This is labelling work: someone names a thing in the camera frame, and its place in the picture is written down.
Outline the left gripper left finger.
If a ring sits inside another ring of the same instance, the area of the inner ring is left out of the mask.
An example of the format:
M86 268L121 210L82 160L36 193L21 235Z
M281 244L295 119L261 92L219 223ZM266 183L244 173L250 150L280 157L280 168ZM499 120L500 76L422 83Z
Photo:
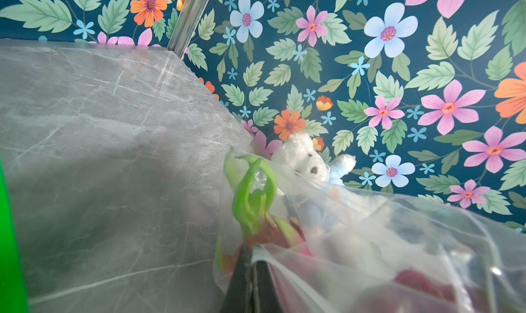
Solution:
M252 312L252 249L242 246L220 313Z

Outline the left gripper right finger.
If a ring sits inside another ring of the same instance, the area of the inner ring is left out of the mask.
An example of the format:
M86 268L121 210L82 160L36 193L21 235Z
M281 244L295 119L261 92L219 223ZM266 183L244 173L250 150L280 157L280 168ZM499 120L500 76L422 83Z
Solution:
M257 261L252 269L251 311L254 313L282 313L282 307L268 264Z

